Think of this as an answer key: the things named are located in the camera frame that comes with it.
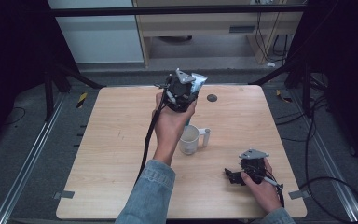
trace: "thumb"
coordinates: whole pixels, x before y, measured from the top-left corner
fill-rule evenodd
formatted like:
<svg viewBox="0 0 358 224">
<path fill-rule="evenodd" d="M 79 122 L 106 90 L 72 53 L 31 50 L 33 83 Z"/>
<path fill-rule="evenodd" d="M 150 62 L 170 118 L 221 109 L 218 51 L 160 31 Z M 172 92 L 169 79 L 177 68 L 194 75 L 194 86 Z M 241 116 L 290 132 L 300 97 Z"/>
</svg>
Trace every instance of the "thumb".
<svg viewBox="0 0 358 224">
<path fill-rule="evenodd" d="M 256 183 L 253 181 L 253 179 L 250 176 L 248 176 L 248 174 L 246 174 L 244 171 L 241 171 L 241 177 L 242 177 L 243 182 L 245 182 L 245 184 L 250 189 L 252 189 L 253 186 L 256 185 Z"/>
</svg>

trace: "wall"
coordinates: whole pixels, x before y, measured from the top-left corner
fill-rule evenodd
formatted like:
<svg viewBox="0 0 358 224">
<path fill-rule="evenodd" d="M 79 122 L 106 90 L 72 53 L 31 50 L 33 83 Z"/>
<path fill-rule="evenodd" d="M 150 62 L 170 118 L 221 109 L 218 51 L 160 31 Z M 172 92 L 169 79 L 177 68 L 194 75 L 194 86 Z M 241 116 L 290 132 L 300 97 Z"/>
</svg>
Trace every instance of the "wall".
<svg viewBox="0 0 358 224">
<path fill-rule="evenodd" d="M 132 7 L 131 0 L 48 0 L 51 8 Z M 109 70 L 144 63 L 134 16 L 57 18 L 77 66 Z"/>
</svg>

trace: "white mug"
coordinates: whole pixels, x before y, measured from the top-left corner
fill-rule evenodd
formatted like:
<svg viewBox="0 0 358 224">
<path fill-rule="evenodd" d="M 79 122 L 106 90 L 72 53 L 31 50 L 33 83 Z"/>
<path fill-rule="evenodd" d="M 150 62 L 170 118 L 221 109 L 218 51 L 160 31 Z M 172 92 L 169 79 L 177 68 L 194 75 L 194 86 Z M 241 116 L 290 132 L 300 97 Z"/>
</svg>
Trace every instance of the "white mug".
<svg viewBox="0 0 358 224">
<path fill-rule="evenodd" d="M 208 145 L 209 136 L 211 135 L 211 130 L 208 128 L 199 129 L 193 125 L 185 126 L 179 141 L 180 150 L 186 155 L 194 154 L 199 147 L 201 135 L 203 135 L 202 146 L 206 147 Z"/>
</svg>

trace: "denim sleeve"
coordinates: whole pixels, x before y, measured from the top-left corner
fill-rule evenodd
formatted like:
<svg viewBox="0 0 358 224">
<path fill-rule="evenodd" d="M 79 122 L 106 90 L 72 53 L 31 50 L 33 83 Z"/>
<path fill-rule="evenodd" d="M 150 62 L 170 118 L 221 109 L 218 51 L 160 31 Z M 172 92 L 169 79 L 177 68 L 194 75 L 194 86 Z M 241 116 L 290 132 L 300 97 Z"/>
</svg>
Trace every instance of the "denim sleeve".
<svg viewBox="0 0 358 224">
<path fill-rule="evenodd" d="M 261 224 L 295 224 L 284 208 L 278 208 L 268 213 L 262 220 Z"/>
<path fill-rule="evenodd" d="M 165 223 L 174 180 L 170 166 L 148 161 L 115 223 Z"/>
</svg>

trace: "hand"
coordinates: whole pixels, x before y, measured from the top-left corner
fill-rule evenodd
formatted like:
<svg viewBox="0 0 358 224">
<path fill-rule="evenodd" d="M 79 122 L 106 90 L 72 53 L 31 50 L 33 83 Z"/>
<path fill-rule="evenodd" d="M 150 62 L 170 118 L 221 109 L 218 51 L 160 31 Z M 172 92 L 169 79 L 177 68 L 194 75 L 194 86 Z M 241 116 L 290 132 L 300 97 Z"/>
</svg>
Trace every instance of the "hand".
<svg viewBox="0 0 358 224">
<path fill-rule="evenodd" d="M 272 174 L 272 167 L 269 165 L 269 161 L 266 158 L 264 158 L 264 163 L 266 164 L 266 169 Z M 241 176 L 243 182 L 249 187 L 255 196 L 255 200 L 264 211 L 270 213 L 273 210 L 282 207 L 275 186 L 272 186 L 265 180 L 257 185 L 245 172 L 241 172 Z"/>
<path fill-rule="evenodd" d="M 161 98 L 162 92 L 156 95 L 156 109 L 153 111 L 153 115 L 158 109 Z M 191 103 L 185 113 L 174 112 L 167 106 L 161 110 L 155 126 L 158 146 L 153 159 L 163 161 L 167 165 L 171 165 L 173 152 L 175 151 L 176 145 L 182 136 L 186 122 L 191 118 L 196 110 L 196 104 L 196 101 Z"/>
</svg>

